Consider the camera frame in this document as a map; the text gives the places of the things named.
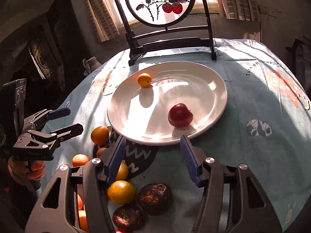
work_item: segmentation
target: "orange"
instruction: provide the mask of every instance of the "orange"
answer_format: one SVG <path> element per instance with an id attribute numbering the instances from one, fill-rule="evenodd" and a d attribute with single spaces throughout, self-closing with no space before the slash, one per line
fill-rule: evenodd
<path id="1" fill-rule="evenodd" d="M 91 133 L 91 139 L 94 144 L 106 144 L 109 140 L 109 129 L 105 126 L 95 128 Z"/>
<path id="2" fill-rule="evenodd" d="M 81 197 L 80 197 L 80 195 L 79 194 L 77 194 L 77 198 L 78 198 L 78 210 L 82 210 L 82 208 L 83 208 L 83 201 L 82 201 L 82 199 L 81 199 Z"/>
<path id="3" fill-rule="evenodd" d="M 138 84 L 143 88 L 149 86 L 151 83 L 151 80 L 152 80 L 151 76 L 146 73 L 139 75 L 137 78 Z"/>
<path id="4" fill-rule="evenodd" d="M 107 194 L 110 200 L 117 204 L 124 205 L 130 203 L 134 199 L 136 189 L 131 183 L 125 180 L 117 180 L 108 188 Z"/>
<path id="5" fill-rule="evenodd" d="M 128 166 L 122 161 L 115 181 L 125 180 L 127 177 L 128 177 Z"/>
<path id="6" fill-rule="evenodd" d="M 103 153 L 104 150 L 106 150 L 108 148 L 106 147 L 102 147 L 100 149 L 98 149 L 98 151 L 96 152 L 96 157 L 100 158 L 101 157 L 101 154 Z"/>
<path id="7" fill-rule="evenodd" d="M 89 157 L 87 157 L 84 154 L 77 154 L 73 157 L 72 159 L 72 163 L 73 163 L 73 167 L 76 166 L 83 166 L 85 165 L 88 161 L 90 161 Z"/>
<path id="8" fill-rule="evenodd" d="M 79 210 L 79 223 L 80 229 L 84 230 L 85 232 L 89 232 L 89 226 L 87 225 L 85 210 Z"/>

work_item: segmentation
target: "table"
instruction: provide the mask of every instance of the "table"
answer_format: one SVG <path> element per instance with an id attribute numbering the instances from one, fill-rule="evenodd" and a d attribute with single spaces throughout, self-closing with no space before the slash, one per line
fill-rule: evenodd
<path id="1" fill-rule="evenodd" d="M 286 229 L 311 193 L 310 101 L 286 65 L 262 43 L 215 39 L 215 46 L 217 61 L 211 60 L 209 48 L 182 48 L 147 53 L 131 67 L 129 50 L 124 50 L 91 73 L 60 106 L 71 108 L 71 115 L 49 121 L 43 130 L 48 133 L 73 123 L 84 127 L 82 135 L 62 143 L 54 160 L 46 163 L 42 188 L 60 165 L 71 166 L 74 155 L 92 157 L 91 131 L 100 125 L 110 126 L 107 106 L 125 78 L 156 63 L 192 61 L 214 69 L 228 90 L 222 117 L 192 144 L 223 165 L 246 163 Z M 117 134 L 112 132 L 111 136 L 111 142 L 115 141 Z M 137 190 L 148 183 L 166 183 L 175 199 L 173 208 L 162 216 L 151 217 L 143 231 L 190 232 L 203 190 L 190 181 L 179 146 L 158 148 L 127 143 L 125 162 L 133 177 L 130 182 Z M 228 204 L 227 187 L 224 204 Z M 109 203 L 111 215 L 116 208 L 116 204 Z M 222 216 L 220 228 L 224 225 Z"/>

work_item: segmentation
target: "white plate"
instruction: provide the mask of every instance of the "white plate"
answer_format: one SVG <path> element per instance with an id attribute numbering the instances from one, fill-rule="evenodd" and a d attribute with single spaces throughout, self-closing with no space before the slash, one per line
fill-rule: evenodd
<path id="1" fill-rule="evenodd" d="M 152 87 L 141 88 L 137 78 L 152 77 Z M 193 113 L 186 130 L 168 122 L 172 106 L 184 103 Z M 208 130 L 227 105 L 225 82 L 214 70 L 193 62 L 159 63 L 142 69 L 124 80 L 112 95 L 107 109 L 113 129 L 128 140 L 145 145 L 168 145 L 190 139 Z"/>

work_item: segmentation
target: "panda print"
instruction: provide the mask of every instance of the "panda print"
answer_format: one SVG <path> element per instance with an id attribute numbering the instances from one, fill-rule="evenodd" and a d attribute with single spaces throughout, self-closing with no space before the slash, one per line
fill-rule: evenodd
<path id="1" fill-rule="evenodd" d="M 267 123 L 253 119 L 247 123 L 247 133 L 252 137 L 269 137 L 272 134 L 272 129 Z"/>

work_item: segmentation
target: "cable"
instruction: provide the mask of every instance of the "cable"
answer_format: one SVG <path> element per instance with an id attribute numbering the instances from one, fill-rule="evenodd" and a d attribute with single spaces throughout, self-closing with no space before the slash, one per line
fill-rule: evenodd
<path id="1" fill-rule="evenodd" d="M 258 34 L 259 32 L 261 32 L 261 31 L 266 27 L 266 24 L 267 24 L 267 21 L 268 21 L 268 16 L 269 16 L 269 14 L 267 13 L 267 18 L 266 18 L 265 25 L 263 26 L 262 29 L 260 29 L 260 30 L 255 34 L 255 36 L 252 38 L 252 40 L 254 40 L 254 38 L 257 36 L 257 34 Z"/>

